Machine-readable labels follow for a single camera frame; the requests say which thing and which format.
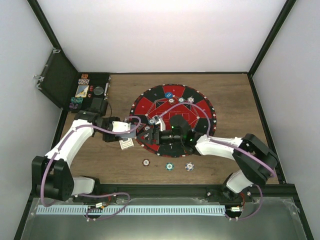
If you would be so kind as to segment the teal chips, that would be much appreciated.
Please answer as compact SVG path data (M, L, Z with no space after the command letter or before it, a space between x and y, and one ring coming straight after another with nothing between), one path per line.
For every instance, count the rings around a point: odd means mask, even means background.
M179 103L183 103L185 100L184 100L184 98L182 98L182 97L180 97L179 99L178 99L178 102Z
M148 121L148 123L149 123L150 125L154 125L154 124L155 124L155 121L154 121L153 119L150 119L150 120Z

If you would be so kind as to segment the brown 100 chip stack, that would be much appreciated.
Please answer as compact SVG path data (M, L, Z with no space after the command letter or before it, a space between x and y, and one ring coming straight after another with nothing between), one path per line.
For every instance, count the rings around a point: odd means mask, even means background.
M144 160L142 161L142 164L143 164L144 166L148 166L148 165L150 164L150 161L149 161L148 159L144 159Z

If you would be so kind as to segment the teal chip stack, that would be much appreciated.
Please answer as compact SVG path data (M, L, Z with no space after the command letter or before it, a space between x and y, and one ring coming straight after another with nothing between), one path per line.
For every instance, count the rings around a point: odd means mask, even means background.
M174 169L174 165L171 162L168 162L165 165L165 169L168 170L168 171L172 171Z

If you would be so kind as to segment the blue small blind button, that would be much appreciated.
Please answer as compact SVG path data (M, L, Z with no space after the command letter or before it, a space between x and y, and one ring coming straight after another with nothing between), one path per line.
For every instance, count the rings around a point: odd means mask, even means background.
M171 92L165 92L164 93L165 98L167 99L172 99L173 98L173 94Z

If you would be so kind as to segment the purple chip stack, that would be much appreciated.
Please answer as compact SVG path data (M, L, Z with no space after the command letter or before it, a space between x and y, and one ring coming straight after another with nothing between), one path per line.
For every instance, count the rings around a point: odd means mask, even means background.
M185 169L186 169L188 172L193 171L194 168L195 168L195 165L194 165L192 162L188 162L188 163L186 163L186 165L185 165Z

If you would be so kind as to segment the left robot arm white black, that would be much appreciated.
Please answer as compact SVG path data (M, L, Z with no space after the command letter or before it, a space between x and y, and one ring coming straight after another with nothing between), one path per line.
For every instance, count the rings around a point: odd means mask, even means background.
M102 134L105 142L135 137L141 118L128 116L124 121L118 117L106 117L108 101L93 98L89 108L80 110L74 117L70 129L45 156L36 156L31 163L32 191L49 207L46 198L66 201L72 196L85 196L97 202L102 189L98 179L88 176L74 177L70 167L86 140Z

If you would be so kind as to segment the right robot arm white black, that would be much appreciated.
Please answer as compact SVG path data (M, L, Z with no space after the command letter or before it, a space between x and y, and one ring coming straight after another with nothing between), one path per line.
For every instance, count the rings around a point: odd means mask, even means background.
M153 127L137 135L143 145L156 145L170 153L169 147L177 146L182 153L198 156L217 156L233 160L239 170L231 173L224 181L221 191L229 202L236 200L242 190L252 185L264 186L274 177L278 156L253 134L239 138L213 137L197 132L190 127L182 115L170 118L170 129L165 129L164 121L153 118Z

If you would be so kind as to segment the round red black poker mat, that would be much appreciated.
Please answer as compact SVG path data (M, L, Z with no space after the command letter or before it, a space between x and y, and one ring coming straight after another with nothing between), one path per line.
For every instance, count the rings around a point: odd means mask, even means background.
M173 94L174 104L170 104L169 99L165 98L166 92ZM190 97L194 98L194 103L188 102ZM184 102L179 103L179 98L184 98ZM217 115L212 103L198 90L182 84L162 84L146 90L133 102L130 115L141 119L136 130L137 143L162 157L180 158L189 154L181 152L181 148L175 145L169 147L169 154L165 154L164 149L156 145L143 145L137 140L138 134L145 131L145 126L154 127L149 124L149 120L155 116L163 120L166 130L171 128L170 119L176 115L181 115L193 130L202 134L212 136L217 128Z

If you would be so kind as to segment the white playing card box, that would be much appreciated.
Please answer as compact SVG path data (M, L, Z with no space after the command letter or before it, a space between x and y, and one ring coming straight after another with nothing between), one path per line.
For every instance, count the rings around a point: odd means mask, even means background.
M122 139L119 141L119 144L120 144L120 148L122 150L126 150L126 149L134 147L134 142L131 138L128 138L126 140Z

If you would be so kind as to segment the clear round dealer button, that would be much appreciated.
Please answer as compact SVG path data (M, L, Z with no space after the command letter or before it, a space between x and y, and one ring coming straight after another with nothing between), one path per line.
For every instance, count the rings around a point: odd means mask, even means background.
M96 95L96 96L100 96L104 93L104 88L101 87L101 86L97 86L93 89L93 93Z

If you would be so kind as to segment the card deck in case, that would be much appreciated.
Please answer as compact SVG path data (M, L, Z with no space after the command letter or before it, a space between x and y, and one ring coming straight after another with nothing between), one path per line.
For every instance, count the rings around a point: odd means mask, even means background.
M75 92L76 98L86 98L89 91L89 85L78 85Z

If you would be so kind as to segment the chips in case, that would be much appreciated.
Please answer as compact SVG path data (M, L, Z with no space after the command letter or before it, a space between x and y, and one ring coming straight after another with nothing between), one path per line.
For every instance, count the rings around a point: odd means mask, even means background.
M89 74L82 73L80 78L78 79L77 83L78 83L78 85L89 85L89 83L90 83ZM69 108L71 110L79 109L81 107L81 104L83 103L84 99L86 98L86 97L85 98L82 98L82 97L76 98L75 94L70 99Z

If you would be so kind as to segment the black poker chip case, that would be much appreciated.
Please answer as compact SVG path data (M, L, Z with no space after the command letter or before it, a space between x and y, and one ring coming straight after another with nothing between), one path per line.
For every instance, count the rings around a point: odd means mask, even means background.
M72 97L76 96L79 80L88 79L89 87L105 88L109 72L79 72L61 49L53 49L42 73L34 76L35 87L58 108L69 111Z

